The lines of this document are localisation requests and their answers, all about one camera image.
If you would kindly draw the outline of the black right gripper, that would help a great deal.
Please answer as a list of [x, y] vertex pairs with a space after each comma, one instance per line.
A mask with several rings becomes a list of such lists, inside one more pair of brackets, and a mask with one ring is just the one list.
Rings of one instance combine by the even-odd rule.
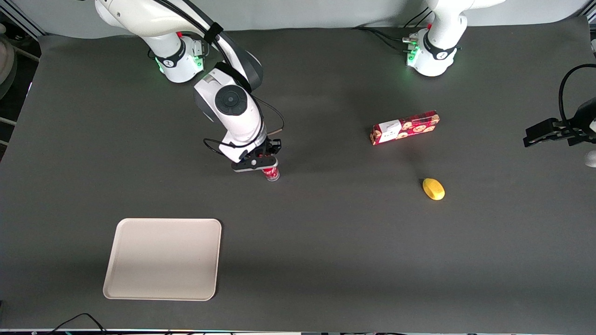
[[275, 155], [279, 153], [282, 148], [281, 139], [266, 138], [260, 146], [249, 152], [242, 159], [242, 162], [247, 163], [274, 163], [277, 161]]

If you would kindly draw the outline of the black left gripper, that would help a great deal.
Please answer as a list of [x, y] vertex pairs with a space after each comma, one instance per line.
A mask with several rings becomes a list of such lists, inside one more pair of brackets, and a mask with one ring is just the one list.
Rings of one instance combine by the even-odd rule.
[[569, 146], [586, 142], [596, 143], [596, 98], [583, 103], [575, 115], [568, 119], [568, 128], [571, 137], [565, 134], [565, 125], [562, 121], [551, 117], [526, 129], [523, 139], [524, 147], [528, 148], [547, 141], [562, 141], [568, 139]]

